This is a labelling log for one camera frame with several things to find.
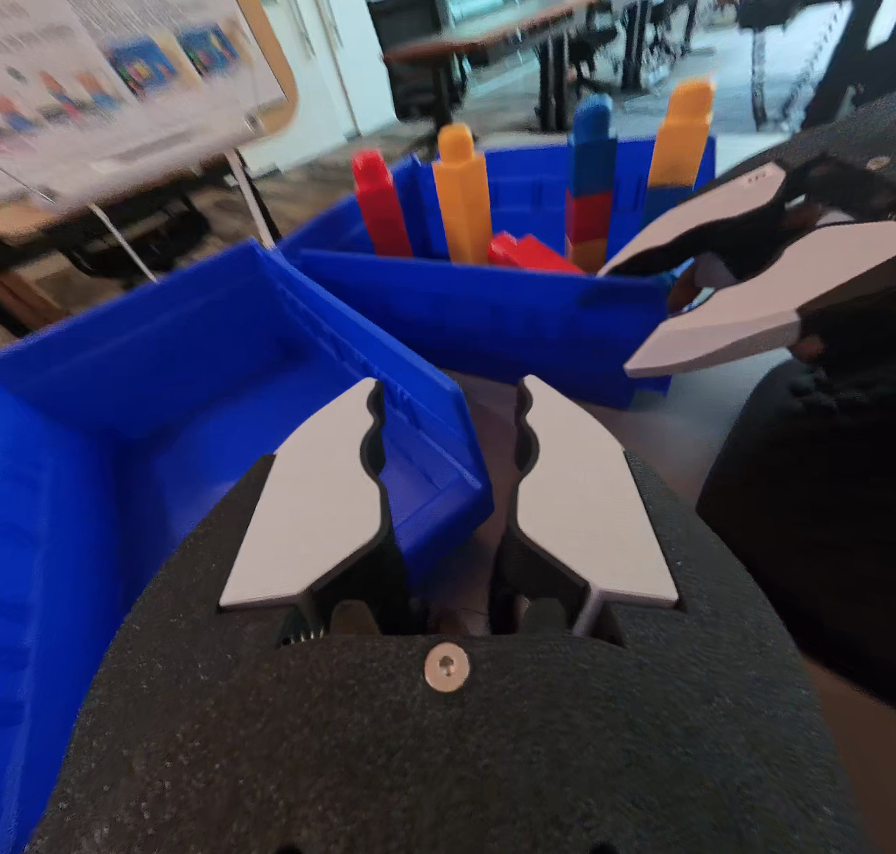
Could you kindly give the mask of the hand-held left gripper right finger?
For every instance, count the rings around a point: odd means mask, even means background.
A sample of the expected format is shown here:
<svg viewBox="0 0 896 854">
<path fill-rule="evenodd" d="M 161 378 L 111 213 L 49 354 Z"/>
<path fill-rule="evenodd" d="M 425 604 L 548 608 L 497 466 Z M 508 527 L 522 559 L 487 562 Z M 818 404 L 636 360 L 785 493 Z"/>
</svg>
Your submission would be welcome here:
<svg viewBox="0 0 896 854">
<path fill-rule="evenodd" d="M 517 386 L 520 472 L 488 592 L 496 636 L 542 624 L 616 636 L 614 605 L 675 609 L 679 591 L 622 445 L 542 379 Z"/>
</svg>

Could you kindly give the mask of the white poster stand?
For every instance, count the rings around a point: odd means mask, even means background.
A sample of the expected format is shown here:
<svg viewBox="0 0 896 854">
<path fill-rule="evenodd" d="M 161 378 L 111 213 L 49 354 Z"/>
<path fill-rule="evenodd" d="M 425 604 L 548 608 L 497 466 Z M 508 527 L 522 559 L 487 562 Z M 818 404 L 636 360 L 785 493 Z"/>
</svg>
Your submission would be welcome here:
<svg viewBox="0 0 896 854">
<path fill-rule="evenodd" d="M 117 280 L 126 289 L 147 281 L 159 283 L 213 234 L 209 216 L 196 204 L 196 194 L 211 188 L 239 192 L 248 213 L 250 232 L 272 248 L 281 233 L 237 150 L 221 154 L 198 168 L 184 170 L 161 183 L 129 192 L 105 203 L 88 203 L 95 231 L 66 257 L 91 277 Z"/>
</svg>

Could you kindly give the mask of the instruction poster board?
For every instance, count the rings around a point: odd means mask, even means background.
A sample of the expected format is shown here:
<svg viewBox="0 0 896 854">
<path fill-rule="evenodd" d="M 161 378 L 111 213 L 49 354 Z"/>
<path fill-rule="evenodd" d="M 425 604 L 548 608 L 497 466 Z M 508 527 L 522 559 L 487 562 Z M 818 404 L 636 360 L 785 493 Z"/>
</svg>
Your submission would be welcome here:
<svg viewBox="0 0 896 854">
<path fill-rule="evenodd" d="M 2 205 L 61 213 L 285 128 L 260 0 L 1 0 Z"/>
</svg>

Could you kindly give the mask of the blue plastic bin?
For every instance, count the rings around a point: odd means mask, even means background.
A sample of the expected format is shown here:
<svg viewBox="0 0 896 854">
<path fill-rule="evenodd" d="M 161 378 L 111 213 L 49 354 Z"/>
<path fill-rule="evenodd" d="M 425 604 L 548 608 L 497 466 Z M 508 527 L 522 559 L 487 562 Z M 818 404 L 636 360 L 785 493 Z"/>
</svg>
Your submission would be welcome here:
<svg viewBox="0 0 896 854">
<path fill-rule="evenodd" d="M 245 473 L 362 378 L 413 579 L 494 499 L 458 386 L 247 242 L 2 348 L 2 852 L 49 800 L 130 607 Z"/>
<path fill-rule="evenodd" d="M 641 230 L 653 144 L 619 142 L 609 255 Z M 566 147 L 485 151 L 495 232 L 565 247 Z M 641 391 L 667 394 L 670 377 L 633 379 L 623 370 L 666 317 L 662 277 L 551 280 L 455 266 L 431 166 L 410 157 L 392 176 L 414 258 L 375 255 L 353 194 L 285 237 L 283 257 L 437 367 L 511 385 L 536 375 L 571 399 L 618 410 Z"/>
</svg>

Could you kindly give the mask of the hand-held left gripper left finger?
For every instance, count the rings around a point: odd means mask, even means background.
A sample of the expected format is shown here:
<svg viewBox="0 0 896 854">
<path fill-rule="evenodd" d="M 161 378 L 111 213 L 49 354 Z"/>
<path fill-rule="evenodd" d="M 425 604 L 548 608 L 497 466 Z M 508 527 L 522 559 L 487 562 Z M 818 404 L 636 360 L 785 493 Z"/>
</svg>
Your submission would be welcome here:
<svg viewBox="0 0 896 854">
<path fill-rule="evenodd" d="M 278 448 L 228 579 L 222 612 L 283 607 L 285 635 L 329 635 L 345 603 L 376 634 L 411 635 L 415 607 L 393 527 L 385 390 L 362 378 Z"/>
</svg>

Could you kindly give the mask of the blue red orange block tower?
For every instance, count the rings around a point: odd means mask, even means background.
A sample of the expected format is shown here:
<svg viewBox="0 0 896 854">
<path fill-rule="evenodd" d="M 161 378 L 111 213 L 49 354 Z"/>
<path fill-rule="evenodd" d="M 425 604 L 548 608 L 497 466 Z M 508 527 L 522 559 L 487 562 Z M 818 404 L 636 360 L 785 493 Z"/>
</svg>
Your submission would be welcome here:
<svg viewBox="0 0 896 854">
<path fill-rule="evenodd" d="M 616 156 L 613 101 L 590 95 L 577 106 L 567 138 L 565 209 L 566 257 L 589 274 L 607 259 Z"/>
</svg>

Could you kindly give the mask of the black office chair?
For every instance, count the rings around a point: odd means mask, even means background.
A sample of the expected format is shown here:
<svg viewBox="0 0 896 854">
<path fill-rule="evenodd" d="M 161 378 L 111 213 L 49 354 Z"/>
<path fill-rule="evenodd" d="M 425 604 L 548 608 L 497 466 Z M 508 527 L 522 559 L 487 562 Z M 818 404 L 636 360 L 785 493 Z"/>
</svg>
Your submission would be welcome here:
<svg viewBox="0 0 896 854">
<path fill-rule="evenodd" d="M 382 53 L 442 31 L 436 0 L 367 0 Z M 453 110 L 467 94 L 468 75 L 461 56 L 430 64 L 385 60 L 395 116 L 400 121 L 430 119 L 435 131 L 453 122 Z"/>
</svg>

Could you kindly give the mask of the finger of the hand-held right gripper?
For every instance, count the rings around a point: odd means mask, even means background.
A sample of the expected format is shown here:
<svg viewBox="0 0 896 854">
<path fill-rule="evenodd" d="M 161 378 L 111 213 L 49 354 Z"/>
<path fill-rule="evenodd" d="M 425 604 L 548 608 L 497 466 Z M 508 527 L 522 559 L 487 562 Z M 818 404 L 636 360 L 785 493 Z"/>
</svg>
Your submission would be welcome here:
<svg viewBox="0 0 896 854">
<path fill-rule="evenodd" d="M 894 294 L 895 222 L 834 223 L 785 247 L 763 272 L 661 323 L 624 363 L 630 378 L 715 367 L 838 334 Z"/>
<path fill-rule="evenodd" d="M 648 224 L 599 276 L 653 276 L 712 255 L 733 277 L 756 277 L 776 265 L 797 277 L 839 277 L 837 248 L 821 236 L 798 249 L 802 229 L 788 210 L 789 203 L 809 194 L 824 167 L 824 161 L 769 162 L 694 196 Z"/>
</svg>

